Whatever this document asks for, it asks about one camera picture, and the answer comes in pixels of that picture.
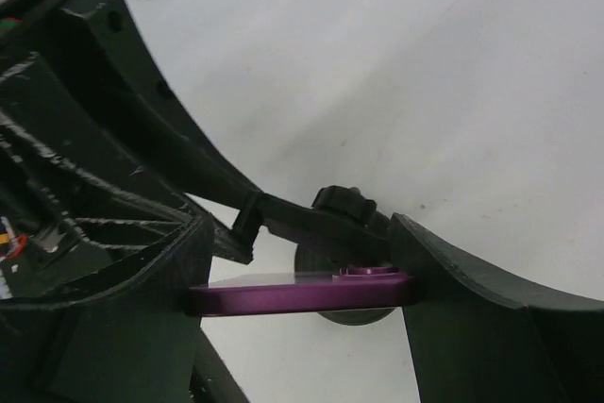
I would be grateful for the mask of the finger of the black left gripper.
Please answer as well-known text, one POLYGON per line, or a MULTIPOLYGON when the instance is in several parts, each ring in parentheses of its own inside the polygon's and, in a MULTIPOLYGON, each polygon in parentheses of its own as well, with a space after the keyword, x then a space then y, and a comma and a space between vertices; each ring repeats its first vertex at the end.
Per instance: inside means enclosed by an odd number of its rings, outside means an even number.
POLYGON ((225 163, 152 61, 140 75, 37 51, 1 55, 1 274, 80 280, 145 268, 187 235, 249 263, 252 244, 198 199, 225 163))
POLYGON ((59 18, 77 99, 143 166, 182 193, 238 210, 261 200, 180 103, 125 0, 67 0, 59 18))

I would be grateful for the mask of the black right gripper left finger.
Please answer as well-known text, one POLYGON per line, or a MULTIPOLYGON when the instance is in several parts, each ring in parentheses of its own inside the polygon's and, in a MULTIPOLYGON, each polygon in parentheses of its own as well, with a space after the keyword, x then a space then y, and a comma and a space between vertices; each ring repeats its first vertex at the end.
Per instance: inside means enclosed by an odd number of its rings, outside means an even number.
POLYGON ((1 303, 4 402, 188 402, 200 320, 186 292, 207 281, 212 221, 40 298, 1 303))

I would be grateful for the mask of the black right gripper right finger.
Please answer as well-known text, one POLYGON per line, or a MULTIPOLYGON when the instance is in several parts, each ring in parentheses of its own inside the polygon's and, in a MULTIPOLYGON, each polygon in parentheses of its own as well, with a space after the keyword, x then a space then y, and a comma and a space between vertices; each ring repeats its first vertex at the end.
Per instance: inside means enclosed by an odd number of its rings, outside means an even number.
POLYGON ((421 401, 602 401, 602 301, 516 276, 405 215, 390 247, 419 295, 403 314, 421 401))

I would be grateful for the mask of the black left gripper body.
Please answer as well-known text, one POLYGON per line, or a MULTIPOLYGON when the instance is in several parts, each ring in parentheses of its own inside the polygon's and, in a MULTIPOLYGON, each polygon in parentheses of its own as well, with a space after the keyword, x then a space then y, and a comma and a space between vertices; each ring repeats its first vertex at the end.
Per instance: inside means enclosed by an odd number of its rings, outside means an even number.
POLYGON ((118 193, 118 145, 76 97, 59 8, 1 7, 1 295, 40 298, 113 265, 98 221, 118 193))

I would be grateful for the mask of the purple phone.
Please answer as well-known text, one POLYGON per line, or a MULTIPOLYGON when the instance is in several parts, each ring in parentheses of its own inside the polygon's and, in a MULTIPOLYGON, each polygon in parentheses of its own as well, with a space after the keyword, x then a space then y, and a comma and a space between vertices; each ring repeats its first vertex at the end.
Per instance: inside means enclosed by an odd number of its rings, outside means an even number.
POLYGON ((393 267, 250 274, 193 286, 184 295, 187 314, 231 317, 405 307, 421 291, 414 277, 393 267))

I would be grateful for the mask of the black stand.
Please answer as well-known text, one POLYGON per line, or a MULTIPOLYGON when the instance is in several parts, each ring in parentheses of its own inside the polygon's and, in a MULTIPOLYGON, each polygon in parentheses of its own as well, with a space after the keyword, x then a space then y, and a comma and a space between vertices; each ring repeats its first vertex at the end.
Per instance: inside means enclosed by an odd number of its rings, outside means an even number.
POLYGON ((250 247, 261 227, 296 244, 296 273, 338 273, 343 268, 389 266, 390 218, 354 187, 328 186, 305 208, 267 193, 252 193, 232 227, 250 247))

